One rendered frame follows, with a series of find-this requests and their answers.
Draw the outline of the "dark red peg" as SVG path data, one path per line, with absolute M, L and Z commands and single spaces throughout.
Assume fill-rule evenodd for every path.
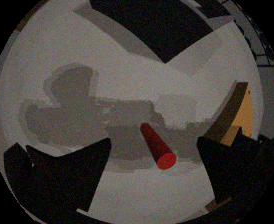
M 152 152 L 153 160 L 156 161 L 158 169 L 161 168 L 162 171 L 165 171 L 165 169 L 172 168 L 177 161 L 177 156 L 174 155 L 172 149 L 168 148 L 168 144 L 161 140 L 161 136 L 157 135 L 148 123 L 142 123 L 140 131 L 150 152 Z

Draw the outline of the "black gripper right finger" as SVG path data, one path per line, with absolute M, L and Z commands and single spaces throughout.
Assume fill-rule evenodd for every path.
M 253 161 L 265 151 L 267 141 L 262 140 L 257 147 L 241 151 L 208 137 L 198 137 L 196 145 L 208 171 L 217 205 L 231 197 L 230 193 L 245 179 Z

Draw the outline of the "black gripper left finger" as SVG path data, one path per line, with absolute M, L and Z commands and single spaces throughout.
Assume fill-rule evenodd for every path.
M 28 156 L 40 171 L 51 176 L 57 186 L 78 205 L 77 209 L 88 212 L 90 202 L 100 183 L 102 172 L 108 163 L 112 141 L 104 139 L 68 155 L 53 157 L 27 145 Z

